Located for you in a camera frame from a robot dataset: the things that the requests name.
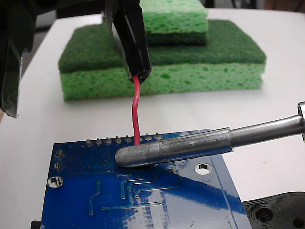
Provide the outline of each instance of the green scouring pad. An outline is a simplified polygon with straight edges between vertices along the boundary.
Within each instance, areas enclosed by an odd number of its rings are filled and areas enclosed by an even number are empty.
[[[266,56],[234,23],[209,20],[208,46],[149,47],[152,73],[142,94],[258,89]],[[106,25],[79,28],[59,62],[65,100],[133,96]]]
[[[141,7],[149,45],[206,44],[207,10],[199,0],[141,0]]]

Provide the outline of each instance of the white surface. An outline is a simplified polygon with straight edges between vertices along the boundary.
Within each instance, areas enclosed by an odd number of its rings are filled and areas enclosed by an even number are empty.
[[[143,96],[142,134],[237,128],[297,114],[297,103],[305,100],[305,16],[210,10],[209,17],[232,20],[265,51],[262,89]],[[55,22],[22,80],[20,116],[0,124],[1,228],[29,228],[40,220],[53,143],[133,135],[132,98],[62,100],[61,53],[75,28],[100,18]],[[242,201],[305,191],[301,136],[237,148],[224,158]]]
[[[36,28],[50,27],[56,20],[56,11],[50,11],[39,15],[36,20]]]

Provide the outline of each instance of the sponge stack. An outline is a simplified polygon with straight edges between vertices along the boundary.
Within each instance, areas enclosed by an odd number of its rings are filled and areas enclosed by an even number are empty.
[[[266,56],[234,23],[207,21],[206,9],[197,0],[158,0],[159,5],[155,1],[141,1],[153,66],[142,84],[143,95],[260,88]],[[171,2],[172,9],[163,8],[161,1]],[[146,11],[150,4],[153,7]],[[178,18],[182,5],[188,16],[181,12]],[[62,54],[59,69],[65,100],[134,94],[134,85],[128,81],[105,24],[77,29]]]

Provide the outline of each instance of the blue circuit board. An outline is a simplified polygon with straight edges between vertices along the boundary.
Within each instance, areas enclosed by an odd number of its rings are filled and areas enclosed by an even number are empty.
[[[141,144],[203,131],[142,136]],[[222,156],[119,167],[116,151],[133,144],[130,137],[54,144],[41,228],[251,228]],[[198,165],[211,171],[198,174]]]

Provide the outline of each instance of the black plastic part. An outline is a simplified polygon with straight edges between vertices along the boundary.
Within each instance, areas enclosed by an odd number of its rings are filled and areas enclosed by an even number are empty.
[[[40,229],[41,221],[32,221],[30,229]]]
[[[243,202],[253,229],[305,229],[305,192]]]
[[[139,0],[118,0],[112,9],[113,24],[120,37],[131,76],[138,75],[141,83],[149,76],[149,59],[142,9]]]

